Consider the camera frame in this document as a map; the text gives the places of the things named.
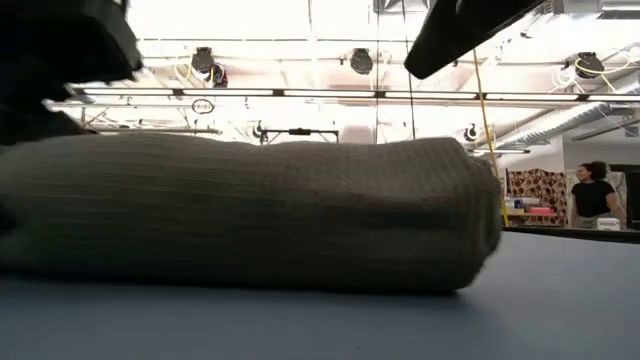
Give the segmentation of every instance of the gray knit fabric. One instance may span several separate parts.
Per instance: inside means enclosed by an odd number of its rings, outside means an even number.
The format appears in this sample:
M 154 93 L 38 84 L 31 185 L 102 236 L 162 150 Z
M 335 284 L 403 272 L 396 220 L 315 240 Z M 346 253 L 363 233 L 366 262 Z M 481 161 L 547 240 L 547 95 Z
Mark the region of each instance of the gray knit fabric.
M 18 228 L 0 266 L 58 275 L 348 291 L 468 286 L 499 186 L 453 139 L 253 146 L 126 134 L 0 156 Z

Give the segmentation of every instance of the pipe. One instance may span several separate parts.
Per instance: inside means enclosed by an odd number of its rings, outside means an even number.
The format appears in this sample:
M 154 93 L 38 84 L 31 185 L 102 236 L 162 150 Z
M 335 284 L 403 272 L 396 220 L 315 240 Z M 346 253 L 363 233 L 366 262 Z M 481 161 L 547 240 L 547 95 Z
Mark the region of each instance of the pipe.
M 640 91 L 640 72 L 634 72 L 613 82 L 618 94 L 630 94 Z M 607 87 L 600 88 L 595 93 L 606 93 Z M 593 102 L 575 106 L 566 110 L 555 110 L 536 118 L 523 126 L 501 136 L 496 141 L 496 147 L 513 143 L 530 143 L 569 131 L 600 120 L 613 113 L 614 108 L 609 103 Z
M 125 132 L 147 132 L 147 133 L 162 133 L 162 134 L 222 134 L 222 130 L 218 129 L 139 129 L 139 128 L 106 128 L 106 127 L 93 127 L 91 128 L 100 133 L 125 133 Z

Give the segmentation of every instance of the black object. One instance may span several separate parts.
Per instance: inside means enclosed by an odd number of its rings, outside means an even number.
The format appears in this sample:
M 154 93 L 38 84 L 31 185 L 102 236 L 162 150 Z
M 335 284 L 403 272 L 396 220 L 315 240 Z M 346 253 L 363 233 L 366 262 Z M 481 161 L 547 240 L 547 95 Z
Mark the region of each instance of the black object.
M 0 144 L 90 133 L 42 101 L 71 98 L 68 83 L 134 79 L 142 62 L 126 6 L 113 0 L 3 2 L 0 31 L 11 36 L 0 60 Z
M 43 105 L 24 111 L 11 110 L 0 104 L 0 145 L 11 146 L 56 136 L 86 135 L 91 131 L 63 112 L 51 112 Z
M 586 70 L 576 67 L 576 75 L 583 79 L 595 79 L 600 76 L 600 73 L 604 71 L 604 64 L 598 59 L 594 52 L 581 52 L 578 53 L 577 64 Z
M 543 0 L 438 0 L 405 60 L 425 79 L 513 24 Z
M 354 49 L 350 60 L 353 71 L 360 75 L 369 75 L 373 69 L 373 59 L 369 55 L 369 49 Z

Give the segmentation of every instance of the blue table surface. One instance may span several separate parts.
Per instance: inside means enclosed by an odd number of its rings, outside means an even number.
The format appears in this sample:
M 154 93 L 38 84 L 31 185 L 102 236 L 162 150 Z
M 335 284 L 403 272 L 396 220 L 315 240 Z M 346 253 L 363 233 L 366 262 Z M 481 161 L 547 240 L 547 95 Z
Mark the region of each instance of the blue table surface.
M 640 359 L 640 246 L 506 234 L 454 297 L 0 278 L 3 360 Z

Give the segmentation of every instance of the fabric bolt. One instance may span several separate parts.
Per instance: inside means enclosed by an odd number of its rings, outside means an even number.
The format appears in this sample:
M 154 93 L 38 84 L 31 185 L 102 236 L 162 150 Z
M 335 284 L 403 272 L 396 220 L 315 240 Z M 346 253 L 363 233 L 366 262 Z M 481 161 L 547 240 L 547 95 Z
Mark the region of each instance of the fabric bolt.
M 0 266 L 60 276 L 448 292 L 497 248 L 499 185 L 454 139 L 61 137 L 0 156 Z

